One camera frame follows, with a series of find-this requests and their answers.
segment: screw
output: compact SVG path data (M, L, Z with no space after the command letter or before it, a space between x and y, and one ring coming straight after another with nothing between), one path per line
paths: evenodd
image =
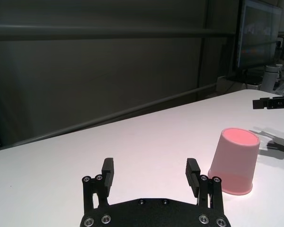
M90 226L92 226L93 224L94 224L94 219L92 219L92 218L88 218L88 219L86 219L85 221L84 221L84 226L86 226L86 227L90 227Z
M145 200L139 200L138 203L139 203L140 205L143 205L143 204L145 203Z
M218 177L215 177L213 180L216 182L220 182L220 179Z
M207 216L205 215L200 215L199 216L199 221L202 223L202 224L207 224L209 222L209 219Z
M111 221L111 217L109 215L104 215L101 218L101 221L102 221L103 224L108 224Z
M167 205L169 203L168 200L162 200L163 205Z
M224 221L222 218L218 218L216 220L216 223L218 224L218 226L220 227L226 227L226 221Z

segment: black device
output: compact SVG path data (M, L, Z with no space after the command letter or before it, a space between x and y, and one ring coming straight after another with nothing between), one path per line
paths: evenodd
M253 109L282 109L284 108L284 96L273 98L261 98L252 100Z
M234 68L274 63L282 9L258 0L241 0L236 32Z
M197 205L164 198L109 205L107 198L114 177L114 161L106 158L102 174L82 178L84 216L80 227L231 227L224 215L221 178L209 179L200 172L197 161L188 158L186 177ZM98 208L94 208L94 193L98 196Z

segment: black clamp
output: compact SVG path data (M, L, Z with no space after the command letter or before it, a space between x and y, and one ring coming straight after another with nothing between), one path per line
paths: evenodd
M284 96L273 98L260 98L252 100L253 109L282 109L284 108Z
M102 174L82 178L84 216L80 227L231 227L223 211L221 179L209 179L200 173L197 161L188 158L186 176L197 198L196 205L165 198L143 198L109 205L107 198L114 177L114 161L106 158ZM97 208L93 204L95 193L99 200Z

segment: monitor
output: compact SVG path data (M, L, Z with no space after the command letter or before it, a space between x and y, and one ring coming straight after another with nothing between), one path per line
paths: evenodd
M274 62L282 9L258 0L241 0L235 46L235 69Z

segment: cup rim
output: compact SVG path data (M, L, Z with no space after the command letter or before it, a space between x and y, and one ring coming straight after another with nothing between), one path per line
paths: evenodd
M255 144L242 144L242 143L237 143L237 142L231 141L231 140L229 140L227 137L225 137L224 134L223 134L226 130L229 130L229 129L239 129L239 130L246 131L246 132L248 132L248 133L254 135L254 136L257 138L258 141L257 141L257 143L255 143ZM256 134L254 134L253 132L251 132L251 131L249 131L249 130L241 129L241 128L231 127L231 128L223 129L222 132L221 132L221 135L222 135L223 138L226 139L228 142L233 143L233 144L237 144L237 145L240 145L240 146L245 146L245 147L254 147L254 146L259 145L260 142L261 142L260 138L259 138L258 136L256 136Z

